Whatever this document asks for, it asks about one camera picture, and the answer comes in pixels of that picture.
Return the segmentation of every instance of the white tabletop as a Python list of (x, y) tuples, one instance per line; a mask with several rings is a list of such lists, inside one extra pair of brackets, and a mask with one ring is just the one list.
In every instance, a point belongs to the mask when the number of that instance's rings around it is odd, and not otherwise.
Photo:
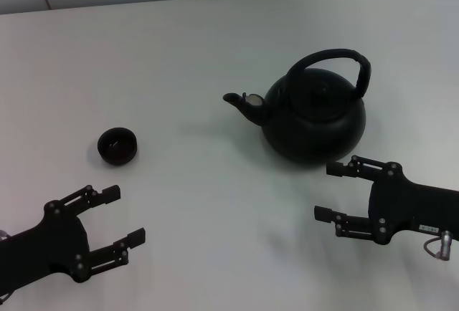
[[(366, 216), (371, 183), (305, 171), (222, 100), (264, 94), (307, 54), (372, 63), (355, 154), (459, 190), (459, 0), (181, 0), (0, 16), (0, 228), (37, 224), (54, 198), (118, 184), (83, 213), (91, 249), (144, 227), (127, 266), (74, 283), (53, 274), (5, 310), (456, 310), (459, 247), (336, 238), (315, 205)], [(320, 64), (356, 80), (345, 59)], [(95, 143), (127, 127), (128, 165)]]

